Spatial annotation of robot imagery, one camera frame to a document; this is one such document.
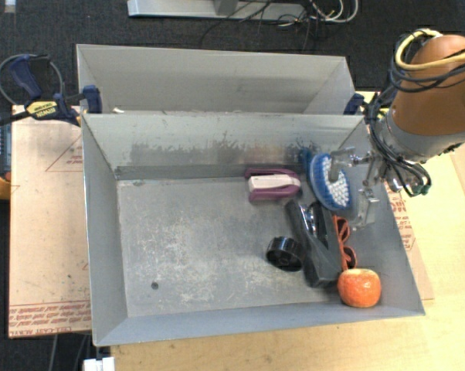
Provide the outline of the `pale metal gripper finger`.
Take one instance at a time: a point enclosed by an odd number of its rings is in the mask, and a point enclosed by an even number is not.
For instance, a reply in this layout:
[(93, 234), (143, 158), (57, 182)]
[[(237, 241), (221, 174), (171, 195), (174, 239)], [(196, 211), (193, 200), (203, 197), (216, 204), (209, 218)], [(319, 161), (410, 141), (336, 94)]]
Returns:
[(331, 164), (328, 171), (330, 182), (336, 182), (339, 178), (339, 172), (346, 167), (355, 166), (357, 156), (355, 155), (355, 147), (338, 149), (330, 153)]
[(358, 191), (356, 226), (363, 228), (376, 221), (376, 213), (380, 200), (372, 189), (360, 189)]

